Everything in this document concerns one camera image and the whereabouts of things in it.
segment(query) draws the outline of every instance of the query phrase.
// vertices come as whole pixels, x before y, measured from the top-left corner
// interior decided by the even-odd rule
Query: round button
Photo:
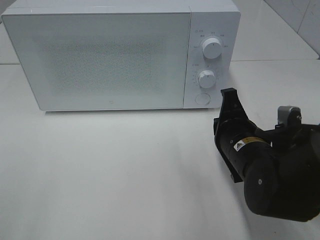
[[[216,84],[215,73],[211,70],[204,70],[198,75],[198,82],[201,88],[209,89]]]
[[[222,43],[216,37],[210,37],[202,43],[203,55],[207,59],[215,59],[222,52]]]
[[[207,105],[210,103],[210,100],[210,95],[207,93],[202,93],[195,97],[195,102],[199,105]]]

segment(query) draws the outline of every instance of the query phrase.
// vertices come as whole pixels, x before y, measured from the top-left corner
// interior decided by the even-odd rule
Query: white countertop
[[[320,122],[319,75],[319,60],[240,61],[229,84],[249,118],[272,129],[279,105]],[[219,109],[45,113],[20,65],[0,76],[2,240],[318,239],[319,216],[247,209],[214,146]]]

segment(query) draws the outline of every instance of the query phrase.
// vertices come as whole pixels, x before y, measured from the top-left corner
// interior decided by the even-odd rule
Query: microwave door window
[[[189,13],[7,18],[41,109],[183,107]]]

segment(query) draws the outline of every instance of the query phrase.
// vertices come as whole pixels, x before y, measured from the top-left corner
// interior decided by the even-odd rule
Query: warning label
[[[263,142],[266,143],[262,138],[256,137],[256,136],[250,136],[250,137],[245,137],[238,141],[233,147],[234,149],[238,152],[241,148],[243,148],[245,145],[253,142]]]

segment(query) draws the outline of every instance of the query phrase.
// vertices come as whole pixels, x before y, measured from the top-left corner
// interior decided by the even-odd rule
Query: motor
[[[255,214],[306,222],[320,213],[320,126],[302,124],[295,106],[278,108],[275,129],[257,127],[237,90],[221,90],[214,141]]]

